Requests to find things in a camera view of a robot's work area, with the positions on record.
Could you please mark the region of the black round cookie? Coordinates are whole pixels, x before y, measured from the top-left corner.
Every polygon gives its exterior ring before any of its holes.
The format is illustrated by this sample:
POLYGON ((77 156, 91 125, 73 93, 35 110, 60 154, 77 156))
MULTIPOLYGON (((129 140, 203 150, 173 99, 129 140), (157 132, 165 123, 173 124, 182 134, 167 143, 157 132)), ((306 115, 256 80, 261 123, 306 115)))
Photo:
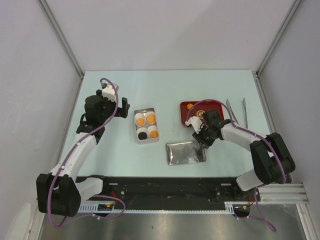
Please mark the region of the black round cookie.
POLYGON ((138 139, 139 140, 145 140, 148 138, 148 134, 146 132, 140 132, 138 133, 138 139))

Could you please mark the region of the metal tongs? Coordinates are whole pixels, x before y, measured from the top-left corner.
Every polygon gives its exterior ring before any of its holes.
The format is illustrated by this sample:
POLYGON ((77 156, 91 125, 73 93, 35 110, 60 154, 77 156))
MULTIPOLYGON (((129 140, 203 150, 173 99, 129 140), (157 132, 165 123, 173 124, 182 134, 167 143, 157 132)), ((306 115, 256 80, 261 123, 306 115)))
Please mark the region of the metal tongs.
MULTIPOLYGON (((230 104, 230 101, 229 101, 228 98, 226 99, 225 103, 226 103, 226 106, 228 107, 228 109, 230 110, 234 121, 239 125, 239 121, 237 120, 237 118, 236 118, 236 116, 235 116, 235 114, 233 112, 233 109, 231 107, 231 104, 230 104)), ((249 125, 248 125, 247 104, 246 104, 246 99, 245 98, 242 99, 241 104, 242 104, 242 111, 243 111, 243 118, 244 118, 244 127, 248 128, 249 125)))

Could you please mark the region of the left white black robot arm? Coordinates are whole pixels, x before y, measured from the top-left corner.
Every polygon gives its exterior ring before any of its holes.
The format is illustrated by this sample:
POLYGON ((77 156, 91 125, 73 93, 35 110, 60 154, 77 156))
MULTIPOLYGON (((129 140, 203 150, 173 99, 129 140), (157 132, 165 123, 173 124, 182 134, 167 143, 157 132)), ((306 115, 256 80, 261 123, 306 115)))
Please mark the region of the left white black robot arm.
POLYGON ((91 151, 101 140, 105 125, 114 117, 126 118, 130 105, 121 99, 119 107, 117 85, 108 84, 85 99, 84 114, 80 118, 75 139, 69 152, 50 173, 41 173, 36 179, 38 210, 41 213, 73 217, 82 202, 96 196, 105 200, 111 188, 100 177, 89 176, 76 182, 78 173, 91 151))

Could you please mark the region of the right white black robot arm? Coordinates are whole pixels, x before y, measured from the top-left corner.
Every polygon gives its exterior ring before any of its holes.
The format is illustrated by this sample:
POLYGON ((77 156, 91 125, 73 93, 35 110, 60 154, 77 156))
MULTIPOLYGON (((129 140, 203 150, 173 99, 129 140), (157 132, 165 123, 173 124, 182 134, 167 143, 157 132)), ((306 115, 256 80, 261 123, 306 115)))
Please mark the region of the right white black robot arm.
POLYGON ((222 120, 214 109, 204 113, 203 120, 197 116, 189 117, 185 125, 193 127, 192 136, 206 149, 219 139, 250 152, 253 169, 238 176, 236 185, 230 188, 231 196, 237 201, 247 197, 253 188, 271 183, 284 184, 287 175, 296 169, 284 139, 277 132, 261 135, 239 126, 231 119, 222 120))

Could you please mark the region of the orange flower cookie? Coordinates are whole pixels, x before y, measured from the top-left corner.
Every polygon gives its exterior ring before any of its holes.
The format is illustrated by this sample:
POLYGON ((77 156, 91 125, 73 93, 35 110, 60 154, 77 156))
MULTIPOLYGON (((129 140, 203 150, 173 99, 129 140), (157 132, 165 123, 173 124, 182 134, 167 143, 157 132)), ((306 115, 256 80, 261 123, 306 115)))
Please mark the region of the orange flower cookie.
POLYGON ((145 119, 144 118, 137 118, 135 122, 136 122, 137 126, 143 126, 145 124, 145 119))

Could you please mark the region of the silver tin lid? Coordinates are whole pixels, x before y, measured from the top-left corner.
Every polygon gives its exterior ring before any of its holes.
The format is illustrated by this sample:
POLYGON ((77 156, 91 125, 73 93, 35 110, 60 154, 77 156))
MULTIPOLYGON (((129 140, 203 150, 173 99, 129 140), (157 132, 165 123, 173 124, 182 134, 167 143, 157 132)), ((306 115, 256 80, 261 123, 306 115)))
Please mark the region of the silver tin lid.
POLYGON ((169 166, 202 163, 207 160, 205 149, 197 141, 167 143, 165 149, 169 166))

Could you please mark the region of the orange round cookie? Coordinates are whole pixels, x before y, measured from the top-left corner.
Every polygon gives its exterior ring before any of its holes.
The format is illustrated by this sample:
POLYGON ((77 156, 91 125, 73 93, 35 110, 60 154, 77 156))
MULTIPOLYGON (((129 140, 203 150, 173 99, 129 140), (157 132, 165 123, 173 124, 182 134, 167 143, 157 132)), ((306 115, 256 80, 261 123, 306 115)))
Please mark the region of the orange round cookie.
POLYGON ((159 133, 157 130, 152 130, 152 131, 150 131, 149 136, 151 138, 157 138, 159 136, 159 133))
POLYGON ((156 117, 154 114, 149 114, 146 116, 146 120, 148 123, 152 124, 156 121, 156 117))

